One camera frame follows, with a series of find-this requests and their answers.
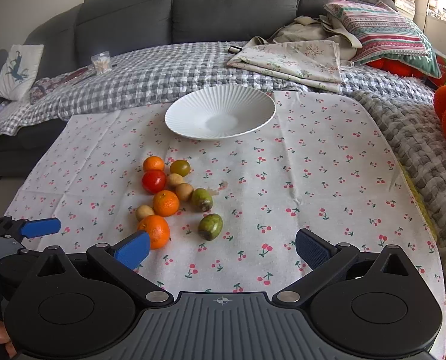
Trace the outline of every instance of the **tomato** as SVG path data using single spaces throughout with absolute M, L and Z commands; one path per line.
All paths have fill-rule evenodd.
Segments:
M 177 173 L 181 177 L 185 177 L 188 173 L 190 173 L 191 167 L 188 161 L 185 160 L 176 160 L 170 166 L 171 173 Z
M 141 185 L 153 195 L 165 189 L 166 174 L 158 169 L 150 169 L 141 178 Z

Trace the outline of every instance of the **checkered blanket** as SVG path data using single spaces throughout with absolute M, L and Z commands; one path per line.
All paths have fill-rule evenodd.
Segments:
M 433 103 L 362 91 L 352 96 L 376 121 L 423 197 L 436 225 L 446 287 L 446 139 Z
M 112 72 L 69 82 L 31 104 L 28 100 L 0 106 L 0 135 L 15 135 L 19 128 L 47 120 L 69 120 L 72 115 L 111 112 L 146 104 L 169 103 L 199 89 L 238 84 L 271 91 L 308 92 L 305 85 L 255 72 L 230 68 L 230 45 L 245 42 L 184 43 L 152 47 L 112 57 Z M 85 76 L 94 70 L 90 68 Z M 421 81 L 402 79 L 370 67 L 342 72 L 341 93 L 366 90 L 381 95 L 418 100 L 432 97 Z

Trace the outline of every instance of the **folded floral cloth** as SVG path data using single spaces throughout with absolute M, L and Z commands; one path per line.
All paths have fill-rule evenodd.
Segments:
M 268 43 L 255 37 L 227 65 L 335 93 L 342 82 L 340 46 L 331 40 Z

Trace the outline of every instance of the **red tomato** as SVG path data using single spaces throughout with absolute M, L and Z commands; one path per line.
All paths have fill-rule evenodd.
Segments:
M 145 172 L 141 179 L 141 185 L 148 192 L 158 193 L 165 189 L 166 184 L 166 174 L 158 169 L 150 169 Z

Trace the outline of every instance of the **white pillow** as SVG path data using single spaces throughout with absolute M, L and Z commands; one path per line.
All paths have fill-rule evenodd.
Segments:
M 37 77 L 43 45 L 14 44 L 0 72 L 0 97 L 18 101 L 30 90 Z

